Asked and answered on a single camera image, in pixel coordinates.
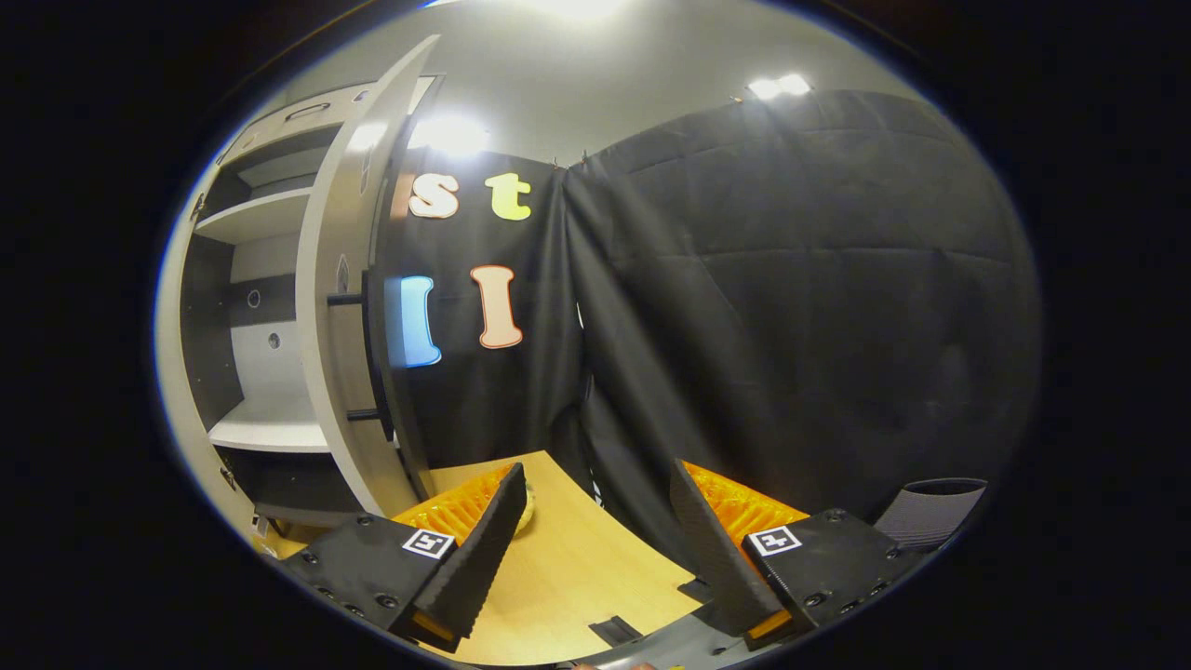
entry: letter i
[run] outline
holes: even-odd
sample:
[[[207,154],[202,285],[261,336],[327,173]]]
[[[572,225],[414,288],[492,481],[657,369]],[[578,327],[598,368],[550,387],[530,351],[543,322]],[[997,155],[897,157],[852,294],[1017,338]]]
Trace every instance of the letter i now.
[[[520,343],[522,331],[513,323],[513,306],[509,294],[513,270],[499,264],[481,264],[472,268],[472,278],[480,284],[480,302],[484,306],[480,344],[490,350],[500,350]]]

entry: orange soft pad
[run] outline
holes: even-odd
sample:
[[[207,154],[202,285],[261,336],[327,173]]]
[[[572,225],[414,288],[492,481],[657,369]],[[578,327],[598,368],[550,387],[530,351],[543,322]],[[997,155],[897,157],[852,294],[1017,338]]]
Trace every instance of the orange soft pad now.
[[[724,532],[732,539],[732,544],[744,556],[744,561],[749,565],[753,565],[753,562],[741,546],[744,536],[802,521],[810,516],[710,470],[691,465],[685,461],[682,465],[686,467],[691,480],[699,487],[704,500],[716,513],[719,525],[724,527]]]
[[[454,536],[462,545],[480,522],[500,482],[513,469],[504,465],[412,507],[393,518],[398,524]]]

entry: ceiling light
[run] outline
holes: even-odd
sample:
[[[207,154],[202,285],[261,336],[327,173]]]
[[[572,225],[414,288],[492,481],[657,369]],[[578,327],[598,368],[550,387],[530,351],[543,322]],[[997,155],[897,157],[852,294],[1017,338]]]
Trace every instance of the ceiling light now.
[[[802,95],[811,89],[811,84],[806,83],[806,80],[797,74],[787,74],[779,79],[778,86],[786,93],[793,93],[794,95]]]
[[[753,83],[748,84],[748,89],[753,92],[754,95],[762,100],[768,100],[778,93],[781,93],[781,86],[772,79],[759,79]]]
[[[488,131],[467,119],[438,118],[419,123],[410,137],[410,148],[430,146],[454,155],[482,151],[488,145]]]

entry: white cabinet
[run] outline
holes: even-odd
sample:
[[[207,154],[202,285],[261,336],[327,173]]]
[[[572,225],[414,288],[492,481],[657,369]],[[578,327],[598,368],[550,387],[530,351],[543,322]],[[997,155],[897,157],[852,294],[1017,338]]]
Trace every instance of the white cabinet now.
[[[250,123],[212,162],[176,221],[167,263],[174,271],[163,273],[158,287],[172,298],[158,296],[156,314],[158,340],[181,340],[180,347],[158,346],[162,386],[170,390],[167,415],[199,455],[192,468],[233,476],[231,499],[212,489],[226,482],[200,480],[208,495],[229,499],[219,508],[237,528],[247,501],[262,516],[322,526],[360,511],[392,516],[417,503],[399,445],[374,421],[347,420],[350,411],[375,407],[363,324],[358,307],[332,314],[326,296],[339,290],[341,258],[351,269],[348,289],[358,290],[372,217],[362,201],[328,201],[343,170],[357,170],[360,156],[348,139],[361,118],[386,119],[392,144],[432,80],[419,75],[436,39],[378,82]],[[358,170],[353,179],[356,198],[372,198],[372,207],[375,184],[361,195]],[[187,239],[191,259],[198,263],[201,250],[206,265],[181,267]],[[200,303],[182,303],[193,301]],[[162,352],[175,352],[174,361],[161,365]]]
[[[252,121],[236,138],[220,161],[222,164],[233,163],[244,154],[287,137],[343,125],[375,86],[375,82],[360,83],[313,95]]]

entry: yellow object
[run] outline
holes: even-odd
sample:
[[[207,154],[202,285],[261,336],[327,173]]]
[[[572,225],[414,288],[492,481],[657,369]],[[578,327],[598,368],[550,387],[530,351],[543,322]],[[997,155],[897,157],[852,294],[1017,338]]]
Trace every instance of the yellow object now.
[[[520,532],[529,526],[529,520],[534,519],[534,487],[525,482],[525,511],[522,512],[522,518],[517,521],[517,531],[513,532],[513,537],[520,536]]]
[[[492,211],[503,219],[522,220],[529,218],[530,209],[525,205],[517,202],[518,193],[529,193],[530,184],[525,183],[515,171],[506,171],[484,180],[484,184],[492,188]]]
[[[472,530],[480,522],[492,496],[497,495],[500,481],[512,470],[512,464],[503,465],[486,475],[474,477],[463,484],[438,494],[393,518],[398,524],[424,528],[436,533],[454,536],[460,545],[467,541]]]
[[[740,550],[741,556],[753,566],[753,570],[756,570],[756,566],[753,565],[753,561],[744,553],[742,546],[744,536],[802,521],[810,516],[710,470],[704,470],[685,461],[682,465],[691,475],[691,480],[699,487],[699,491],[711,506],[711,511],[716,513],[716,519],[719,520],[724,532],[732,539],[732,545]]]

